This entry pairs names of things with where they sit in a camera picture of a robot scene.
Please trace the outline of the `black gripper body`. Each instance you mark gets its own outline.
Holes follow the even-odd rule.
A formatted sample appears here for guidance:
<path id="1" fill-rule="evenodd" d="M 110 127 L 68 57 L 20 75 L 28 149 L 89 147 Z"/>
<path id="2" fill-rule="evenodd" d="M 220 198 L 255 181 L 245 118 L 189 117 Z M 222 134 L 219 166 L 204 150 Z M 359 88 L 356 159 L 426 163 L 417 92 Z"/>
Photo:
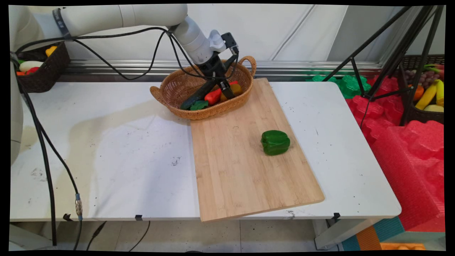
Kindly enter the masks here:
<path id="1" fill-rule="evenodd" d="M 225 63 L 220 59 L 218 53 L 213 53 L 212 57 L 202 64 L 202 73 L 206 77 L 204 80 L 209 81 L 213 80 L 213 77 L 218 77 L 221 79 L 216 79 L 217 82 L 227 83 L 226 72 L 230 67 L 230 60 L 227 60 Z"/>

